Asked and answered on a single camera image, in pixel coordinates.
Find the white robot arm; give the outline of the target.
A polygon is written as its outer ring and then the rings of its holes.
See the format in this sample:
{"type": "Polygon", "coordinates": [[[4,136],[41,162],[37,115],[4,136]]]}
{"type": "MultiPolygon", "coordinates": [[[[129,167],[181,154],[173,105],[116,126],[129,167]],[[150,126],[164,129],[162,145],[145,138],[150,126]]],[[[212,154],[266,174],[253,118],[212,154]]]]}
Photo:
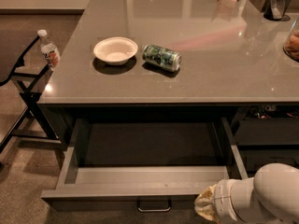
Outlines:
{"type": "Polygon", "coordinates": [[[299,224],[299,170],[270,163],[252,178],[223,179],[195,199],[194,209],[216,224],[299,224]]]}

